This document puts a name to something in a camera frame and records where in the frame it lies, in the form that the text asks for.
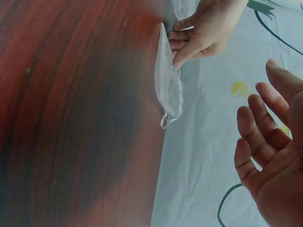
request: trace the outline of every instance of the clear plastic bag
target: clear plastic bag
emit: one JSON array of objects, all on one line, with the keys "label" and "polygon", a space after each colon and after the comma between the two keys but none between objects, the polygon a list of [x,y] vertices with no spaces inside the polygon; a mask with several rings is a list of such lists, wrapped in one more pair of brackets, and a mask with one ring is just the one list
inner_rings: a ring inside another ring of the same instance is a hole
[{"label": "clear plastic bag", "polygon": [[182,82],[180,70],[172,66],[173,54],[166,36],[164,24],[161,24],[161,32],[158,46],[158,55],[155,68],[155,89],[158,101],[163,107],[164,115],[161,127],[166,128],[177,120],[183,111]]}]

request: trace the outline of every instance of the wood grain surface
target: wood grain surface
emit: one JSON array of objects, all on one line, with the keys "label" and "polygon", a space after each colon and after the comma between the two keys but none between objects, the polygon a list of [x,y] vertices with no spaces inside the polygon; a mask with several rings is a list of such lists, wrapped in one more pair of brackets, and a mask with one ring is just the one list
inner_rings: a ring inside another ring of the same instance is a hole
[{"label": "wood grain surface", "polygon": [[0,1],[0,227],[147,227],[162,0]]}]

